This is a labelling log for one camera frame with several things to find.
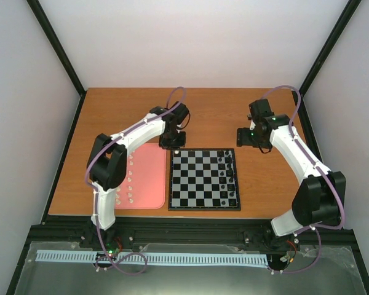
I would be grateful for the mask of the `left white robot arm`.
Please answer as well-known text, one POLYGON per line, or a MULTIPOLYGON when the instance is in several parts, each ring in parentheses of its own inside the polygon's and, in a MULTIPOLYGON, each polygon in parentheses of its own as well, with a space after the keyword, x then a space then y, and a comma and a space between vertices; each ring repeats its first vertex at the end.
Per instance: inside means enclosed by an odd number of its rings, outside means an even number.
POLYGON ((102 133, 95 138, 84 181, 93 190, 91 221, 97 228, 93 238, 100 246, 109 247, 116 239, 110 227, 116 219, 116 189, 125 180, 129 155, 155 137, 162 149, 182 148, 186 132, 181 125, 189 114, 187 106, 179 101, 171 108, 157 106, 129 128, 110 136, 102 133))

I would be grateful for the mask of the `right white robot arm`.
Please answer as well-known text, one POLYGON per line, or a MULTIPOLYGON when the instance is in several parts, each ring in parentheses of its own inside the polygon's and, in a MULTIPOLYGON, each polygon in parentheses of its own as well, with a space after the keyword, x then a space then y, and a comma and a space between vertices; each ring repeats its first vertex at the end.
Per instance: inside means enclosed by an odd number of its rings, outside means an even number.
POLYGON ((292 120, 274 114, 267 99, 250 103, 249 110, 250 126, 237 130, 237 145, 257 148, 263 154, 277 149, 299 183, 291 208, 271 220, 274 235, 299 234, 316 227, 341 229, 345 176, 324 165, 301 139, 292 120))

